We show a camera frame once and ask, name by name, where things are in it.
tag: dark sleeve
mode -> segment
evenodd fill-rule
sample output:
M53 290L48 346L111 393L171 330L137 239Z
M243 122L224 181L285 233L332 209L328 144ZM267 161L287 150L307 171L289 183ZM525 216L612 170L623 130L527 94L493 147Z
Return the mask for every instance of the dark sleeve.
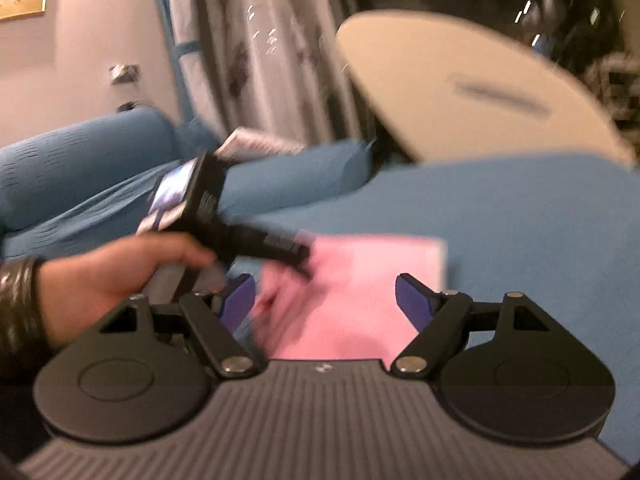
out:
M0 384L30 383L51 357L36 297L41 261L0 265Z

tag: pink towel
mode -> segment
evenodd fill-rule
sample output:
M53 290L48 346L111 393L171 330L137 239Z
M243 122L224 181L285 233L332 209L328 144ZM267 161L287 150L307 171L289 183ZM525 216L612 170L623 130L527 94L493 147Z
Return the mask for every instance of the pink towel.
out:
M265 264L252 319L268 357L292 360L380 358L387 367L416 331L396 305L396 276L408 272L444 288L446 244L437 238L318 237L306 282Z

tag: beige table top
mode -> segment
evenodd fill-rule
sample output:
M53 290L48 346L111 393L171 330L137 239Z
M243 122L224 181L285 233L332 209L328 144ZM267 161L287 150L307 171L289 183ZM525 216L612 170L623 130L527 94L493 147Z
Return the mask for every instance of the beige table top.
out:
M487 28L428 12L363 12L338 45L360 91L417 160L540 152L633 161L571 74Z

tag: pink cloth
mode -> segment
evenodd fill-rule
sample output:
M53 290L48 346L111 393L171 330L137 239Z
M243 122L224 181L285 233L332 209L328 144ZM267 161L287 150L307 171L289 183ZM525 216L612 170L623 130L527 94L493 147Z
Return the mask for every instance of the pink cloth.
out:
M268 262L252 319L268 357L292 360L392 360L416 331L396 305L396 277L444 288L446 244L437 238L318 237L314 278Z

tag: couch armrest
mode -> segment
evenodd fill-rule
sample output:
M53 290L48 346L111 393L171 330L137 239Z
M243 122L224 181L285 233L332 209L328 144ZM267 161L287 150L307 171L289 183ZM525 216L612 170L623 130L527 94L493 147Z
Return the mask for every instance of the couch armrest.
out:
M0 222L19 231L155 166L180 158L154 108L75 124L0 150Z

